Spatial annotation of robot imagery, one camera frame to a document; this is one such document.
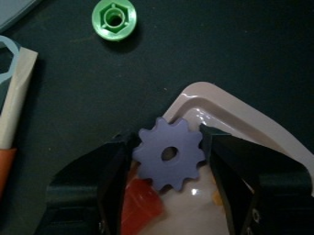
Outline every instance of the orange object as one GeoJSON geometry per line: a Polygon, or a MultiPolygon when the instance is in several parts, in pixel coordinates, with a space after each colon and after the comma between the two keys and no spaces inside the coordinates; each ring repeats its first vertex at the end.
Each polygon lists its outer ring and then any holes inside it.
{"type": "Polygon", "coordinates": [[[0,198],[2,196],[5,182],[8,179],[8,173],[10,165],[14,159],[16,149],[0,150],[0,198]]]}
{"type": "Polygon", "coordinates": [[[121,235],[136,235],[148,222],[163,212],[163,204],[149,183],[133,179],[125,189],[121,235]]]}

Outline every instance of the white plastic tray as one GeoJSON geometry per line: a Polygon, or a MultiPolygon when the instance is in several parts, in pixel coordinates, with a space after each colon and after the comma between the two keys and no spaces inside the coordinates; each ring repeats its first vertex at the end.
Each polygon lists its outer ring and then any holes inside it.
{"type": "MultiPolygon", "coordinates": [[[[191,130],[203,123],[280,151],[306,166],[312,179],[314,156],[306,147],[272,119],[215,85],[191,84],[163,117],[168,122],[184,118],[191,130]]],[[[145,226],[140,235],[227,235],[223,208],[212,202],[215,191],[209,167],[204,165],[200,178],[187,181],[181,192],[171,189],[160,194],[165,212],[145,226]]]]}

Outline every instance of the red object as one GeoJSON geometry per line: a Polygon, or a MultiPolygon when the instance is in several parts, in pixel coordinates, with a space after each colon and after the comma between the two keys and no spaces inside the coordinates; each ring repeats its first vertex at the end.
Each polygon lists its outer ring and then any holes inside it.
{"type": "Polygon", "coordinates": [[[136,235],[161,212],[163,204],[149,183],[144,180],[133,179],[125,189],[121,235],[136,235]]]}

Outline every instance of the plastic toy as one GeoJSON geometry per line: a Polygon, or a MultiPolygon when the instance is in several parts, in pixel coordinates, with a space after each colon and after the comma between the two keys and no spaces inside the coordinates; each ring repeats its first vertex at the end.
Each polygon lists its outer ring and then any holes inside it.
{"type": "Polygon", "coordinates": [[[199,176],[196,164],[204,160],[199,149],[200,132],[188,131],[187,121],[181,118],[168,124],[160,117],[152,130],[140,130],[140,138],[141,145],[132,152],[133,160],[141,163],[139,177],[151,178],[156,190],[171,185],[179,191],[183,180],[199,176]],[[176,150],[176,154],[168,160],[161,159],[169,148],[176,150]]]}
{"type": "Polygon", "coordinates": [[[136,12],[128,0],[101,0],[92,13],[93,29],[105,40],[124,39],[136,26],[136,12]]]}

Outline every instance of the dark green surface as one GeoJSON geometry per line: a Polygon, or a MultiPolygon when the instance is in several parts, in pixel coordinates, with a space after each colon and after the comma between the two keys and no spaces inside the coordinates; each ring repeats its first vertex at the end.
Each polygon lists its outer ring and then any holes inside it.
{"type": "Polygon", "coordinates": [[[149,128],[193,82],[235,95],[314,152],[314,6],[278,2],[133,0],[139,24],[115,43],[92,29],[96,0],[46,0],[5,32],[38,61],[1,235],[33,234],[56,172],[119,130],[149,128]]]}

